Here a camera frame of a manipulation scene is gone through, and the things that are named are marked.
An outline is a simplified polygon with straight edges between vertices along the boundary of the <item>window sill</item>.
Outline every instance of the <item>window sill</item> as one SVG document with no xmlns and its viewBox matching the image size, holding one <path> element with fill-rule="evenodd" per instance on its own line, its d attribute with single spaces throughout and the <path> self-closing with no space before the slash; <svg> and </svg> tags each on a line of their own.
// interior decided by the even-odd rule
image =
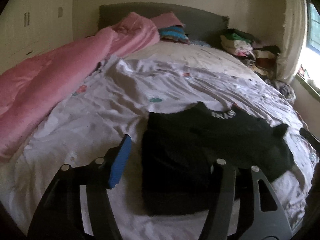
<svg viewBox="0 0 320 240">
<path fill-rule="evenodd" d="M 299 75 L 296 75 L 296 79 L 308 91 L 308 93 L 312 95 L 314 99 L 320 102 L 320 95 L 304 80 L 304 78 L 302 78 Z"/>
</svg>

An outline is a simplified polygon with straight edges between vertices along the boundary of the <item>bed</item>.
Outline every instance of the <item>bed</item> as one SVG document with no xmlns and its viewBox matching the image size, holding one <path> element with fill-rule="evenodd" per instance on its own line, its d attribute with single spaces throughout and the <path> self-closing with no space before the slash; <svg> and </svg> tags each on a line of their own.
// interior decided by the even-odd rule
<svg viewBox="0 0 320 240">
<path fill-rule="evenodd" d="M 272 186 L 292 230 L 297 231 L 318 158 L 300 136 L 302 123 L 286 99 L 239 60 L 217 49 L 228 18 L 185 6 L 126 3 L 101 6 L 99 28 L 114 25 L 131 11 L 147 18 L 174 11 L 191 38 L 216 48 L 160 41 L 122 59 L 112 55 L 101 60 L 33 130 L 9 163 L 0 167 L 0 201 L 19 229 L 28 232 L 42 194 L 64 163 L 87 165 L 129 134 L 132 153 L 120 184 L 108 193 L 123 239 L 197 239 L 207 211 L 184 216 L 146 214 L 140 144 L 148 112 L 174 113 L 202 101 L 217 111 L 236 103 L 270 126 L 289 124 L 285 141 L 296 164 Z M 85 191 L 81 192 L 85 231 L 92 234 Z M 238 206 L 235 202 L 230 234 L 236 230 Z"/>
</svg>

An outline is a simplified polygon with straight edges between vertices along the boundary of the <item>white closet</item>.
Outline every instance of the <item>white closet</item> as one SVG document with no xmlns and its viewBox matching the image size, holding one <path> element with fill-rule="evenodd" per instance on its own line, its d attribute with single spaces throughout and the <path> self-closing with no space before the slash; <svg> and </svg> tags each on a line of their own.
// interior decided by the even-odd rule
<svg viewBox="0 0 320 240">
<path fill-rule="evenodd" d="M 9 0 L 0 15 L 0 74 L 72 41 L 72 0 Z"/>
</svg>

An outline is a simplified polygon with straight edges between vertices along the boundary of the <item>silver bolt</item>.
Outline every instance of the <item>silver bolt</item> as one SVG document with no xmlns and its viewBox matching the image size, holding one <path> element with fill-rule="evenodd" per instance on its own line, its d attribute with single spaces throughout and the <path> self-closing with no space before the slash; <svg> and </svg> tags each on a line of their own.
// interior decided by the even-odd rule
<svg viewBox="0 0 320 240">
<path fill-rule="evenodd" d="M 251 166 L 251 170 L 253 170 L 254 172 L 260 171 L 258 166 Z"/>
<path fill-rule="evenodd" d="M 217 159 L 217 164 L 225 165 L 226 161 L 224 159 Z"/>
<path fill-rule="evenodd" d="M 62 171 L 67 171 L 67 170 L 69 170 L 70 169 L 70 165 L 69 164 L 63 164 L 62 166 L 61 166 L 61 170 Z"/>
<path fill-rule="evenodd" d="M 97 164 L 103 164 L 104 163 L 104 158 L 102 158 L 102 157 L 96 158 L 96 163 Z"/>
</svg>

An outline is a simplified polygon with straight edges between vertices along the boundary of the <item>white bed sheet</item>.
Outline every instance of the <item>white bed sheet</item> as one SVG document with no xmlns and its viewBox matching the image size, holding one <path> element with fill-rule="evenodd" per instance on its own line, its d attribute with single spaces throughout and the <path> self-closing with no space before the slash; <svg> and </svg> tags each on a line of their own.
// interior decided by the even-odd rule
<svg viewBox="0 0 320 240">
<path fill-rule="evenodd" d="M 260 81 L 181 63 L 113 62 L 116 59 L 112 57 L 101 71 L 85 79 L 86 92 L 60 102 L 10 163 L 0 167 L 0 201 L 24 233 L 60 166 L 87 165 L 129 134 L 133 141 L 131 156 L 120 184 L 109 192 L 123 239 L 197 239 L 206 212 L 173 217 L 145 214 L 140 142 L 149 111 L 178 112 L 198 101 L 217 111 L 225 111 L 236 103 L 249 114 L 265 118 L 271 126 L 281 122 L 290 125 L 285 140 L 296 165 L 272 185 L 292 228 L 301 221 L 318 159 L 299 135 L 302 124 L 295 111 L 278 91 Z M 162 101 L 152 103 L 152 98 Z"/>
<path fill-rule="evenodd" d="M 240 60 L 220 49 L 194 44 L 160 41 L 136 51 L 126 59 L 150 59 L 162 62 L 176 62 L 188 67 L 204 68 L 211 72 L 262 82 L 261 78 Z"/>
</svg>

